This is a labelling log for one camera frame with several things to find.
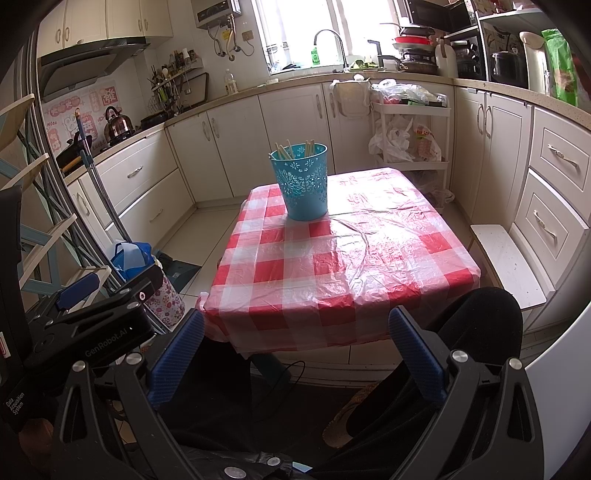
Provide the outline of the stack of pots and pans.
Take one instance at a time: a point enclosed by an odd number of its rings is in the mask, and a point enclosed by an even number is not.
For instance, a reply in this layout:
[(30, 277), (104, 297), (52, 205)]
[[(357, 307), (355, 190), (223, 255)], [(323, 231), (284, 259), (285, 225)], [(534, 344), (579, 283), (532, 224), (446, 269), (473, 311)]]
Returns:
[(403, 73), (437, 75), (435, 45), (432, 37), (436, 31), (432, 27), (420, 25), (398, 25), (398, 35), (394, 37), (394, 55), (379, 54), (379, 64), (394, 65), (394, 70)]

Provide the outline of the white rolling cart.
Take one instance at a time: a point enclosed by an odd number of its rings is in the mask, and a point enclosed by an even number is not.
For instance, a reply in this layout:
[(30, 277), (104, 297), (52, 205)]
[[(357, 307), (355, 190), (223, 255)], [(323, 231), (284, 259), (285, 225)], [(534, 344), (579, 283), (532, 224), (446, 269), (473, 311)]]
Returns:
[(444, 102), (370, 105), (369, 153), (403, 173), (438, 211), (455, 196), (449, 189), (452, 110)]

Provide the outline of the metal kettle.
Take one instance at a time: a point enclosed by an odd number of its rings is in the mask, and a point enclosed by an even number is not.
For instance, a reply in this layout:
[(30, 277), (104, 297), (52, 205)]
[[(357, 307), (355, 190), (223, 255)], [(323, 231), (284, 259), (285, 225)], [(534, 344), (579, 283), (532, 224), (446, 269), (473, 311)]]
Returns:
[(130, 118), (119, 113), (114, 106), (110, 105), (106, 108), (104, 117), (106, 121), (104, 136), (109, 146), (114, 146), (135, 133)]

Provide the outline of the teal perforated plastic bucket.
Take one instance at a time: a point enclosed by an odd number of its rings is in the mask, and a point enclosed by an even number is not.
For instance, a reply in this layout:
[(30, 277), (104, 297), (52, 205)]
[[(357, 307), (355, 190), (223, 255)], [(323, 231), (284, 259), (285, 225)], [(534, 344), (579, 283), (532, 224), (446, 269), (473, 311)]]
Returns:
[(292, 145), (295, 159), (281, 159), (276, 146), (270, 152), (287, 216), (295, 221), (313, 221), (328, 211), (328, 147), (315, 142), (315, 155), (305, 158), (305, 142)]

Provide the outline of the red white checkered tablecloth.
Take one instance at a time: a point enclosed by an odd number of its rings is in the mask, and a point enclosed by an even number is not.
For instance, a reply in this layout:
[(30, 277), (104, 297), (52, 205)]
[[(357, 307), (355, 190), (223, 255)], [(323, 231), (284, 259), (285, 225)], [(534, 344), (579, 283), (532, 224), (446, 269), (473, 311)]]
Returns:
[(250, 191), (198, 300), (209, 338), (245, 354), (365, 344), (387, 337), (394, 307), (427, 326), (479, 286), (467, 249), (400, 171), (332, 175), (328, 201), (325, 216), (295, 221), (279, 187)]

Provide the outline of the white hanging trash bin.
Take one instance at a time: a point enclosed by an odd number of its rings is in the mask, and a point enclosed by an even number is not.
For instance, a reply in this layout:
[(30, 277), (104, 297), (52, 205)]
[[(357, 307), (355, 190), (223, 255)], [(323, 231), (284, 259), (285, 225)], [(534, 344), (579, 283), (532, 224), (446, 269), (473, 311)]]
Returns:
[(348, 118), (362, 118), (370, 114), (370, 80), (362, 74), (353, 75), (352, 80), (334, 80), (329, 90), (335, 97), (339, 113)]

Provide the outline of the green dish soap bottle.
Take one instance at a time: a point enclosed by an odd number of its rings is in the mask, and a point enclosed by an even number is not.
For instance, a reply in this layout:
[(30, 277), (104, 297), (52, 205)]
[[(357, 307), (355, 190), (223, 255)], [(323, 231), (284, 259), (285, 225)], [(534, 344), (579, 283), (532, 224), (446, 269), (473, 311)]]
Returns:
[(321, 65), (320, 57), (318, 56), (318, 48), (316, 46), (311, 49), (311, 63), (315, 67)]

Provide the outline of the white stool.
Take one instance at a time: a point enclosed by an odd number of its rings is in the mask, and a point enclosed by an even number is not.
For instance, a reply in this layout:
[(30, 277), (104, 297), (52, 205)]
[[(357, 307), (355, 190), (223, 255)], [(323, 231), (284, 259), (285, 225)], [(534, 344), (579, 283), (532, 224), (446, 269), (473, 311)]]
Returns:
[(546, 303), (535, 274), (509, 233), (502, 225), (471, 225), (469, 252), (481, 267), (484, 282), (508, 291), (522, 311)]

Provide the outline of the wooden folding ladder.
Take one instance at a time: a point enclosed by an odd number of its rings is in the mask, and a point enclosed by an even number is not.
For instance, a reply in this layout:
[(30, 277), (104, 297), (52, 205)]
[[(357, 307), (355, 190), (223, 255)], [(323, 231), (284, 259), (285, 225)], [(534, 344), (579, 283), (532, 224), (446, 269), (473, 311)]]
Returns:
[(50, 191), (50, 155), (26, 136), (34, 106), (28, 94), (1, 110), (1, 188), (22, 189), (17, 277), (27, 307), (66, 286), (80, 269), (68, 244), (76, 217), (61, 211)]

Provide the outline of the green snack bag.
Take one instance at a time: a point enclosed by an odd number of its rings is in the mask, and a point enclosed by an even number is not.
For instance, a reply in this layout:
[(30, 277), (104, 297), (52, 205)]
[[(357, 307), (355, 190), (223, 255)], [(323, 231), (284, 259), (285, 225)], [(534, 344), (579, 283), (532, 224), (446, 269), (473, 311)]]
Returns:
[(554, 80), (555, 97), (578, 106), (578, 84), (572, 53), (567, 40), (558, 29), (542, 31)]

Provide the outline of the wall utensil rack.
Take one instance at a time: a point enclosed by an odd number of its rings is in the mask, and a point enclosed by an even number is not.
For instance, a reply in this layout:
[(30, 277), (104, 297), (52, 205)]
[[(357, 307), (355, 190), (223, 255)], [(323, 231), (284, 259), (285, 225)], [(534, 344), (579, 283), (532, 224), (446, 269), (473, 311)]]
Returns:
[(151, 113), (166, 112), (169, 116), (181, 113), (184, 98), (191, 95), (189, 75), (202, 68), (202, 61), (193, 49), (173, 51), (168, 62), (157, 67), (150, 66), (151, 98), (148, 108)]

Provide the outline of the white thermos jug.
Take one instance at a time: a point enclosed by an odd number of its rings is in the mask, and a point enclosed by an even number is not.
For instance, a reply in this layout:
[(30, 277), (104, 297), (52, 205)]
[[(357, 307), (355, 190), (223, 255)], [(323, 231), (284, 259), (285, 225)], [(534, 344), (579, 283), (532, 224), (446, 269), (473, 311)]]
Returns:
[(519, 37), (525, 52), (528, 88), (550, 96), (552, 83), (544, 38), (529, 31), (522, 31)]

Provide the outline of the wooden chopstick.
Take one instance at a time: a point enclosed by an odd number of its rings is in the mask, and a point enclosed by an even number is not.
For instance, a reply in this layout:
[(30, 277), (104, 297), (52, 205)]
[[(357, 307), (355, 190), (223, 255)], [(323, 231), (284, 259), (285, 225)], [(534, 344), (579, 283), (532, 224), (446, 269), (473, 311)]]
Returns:
[(293, 157), (290, 156), (290, 153), (284, 149), (283, 145), (276, 144), (276, 152), (280, 155), (280, 158), (283, 160), (291, 160)]
[(304, 144), (304, 157), (308, 158), (308, 157), (311, 157), (312, 155), (315, 155), (315, 141), (314, 140), (307, 141)]
[(290, 143), (290, 140), (287, 139), (287, 146), (288, 146), (288, 152), (290, 152), (290, 158), (291, 159), (296, 159), (296, 156), (294, 155), (294, 149), (293, 146)]

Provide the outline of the clear plastic bottle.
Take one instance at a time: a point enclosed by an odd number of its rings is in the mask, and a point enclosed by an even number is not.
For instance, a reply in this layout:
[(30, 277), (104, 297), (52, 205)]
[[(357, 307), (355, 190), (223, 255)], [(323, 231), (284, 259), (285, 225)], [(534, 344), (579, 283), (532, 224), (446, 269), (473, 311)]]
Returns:
[(235, 95), (238, 93), (238, 84), (235, 81), (235, 75), (229, 69), (226, 69), (224, 73), (224, 86), (226, 94)]

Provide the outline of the black range hood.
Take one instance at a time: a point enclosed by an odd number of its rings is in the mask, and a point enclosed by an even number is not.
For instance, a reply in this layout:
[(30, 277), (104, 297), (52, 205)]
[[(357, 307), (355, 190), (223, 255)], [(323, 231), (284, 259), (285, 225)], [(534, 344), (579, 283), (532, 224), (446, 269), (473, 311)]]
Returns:
[(121, 37), (76, 44), (42, 56), (39, 91), (49, 102), (112, 74), (149, 46), (144, 37)]

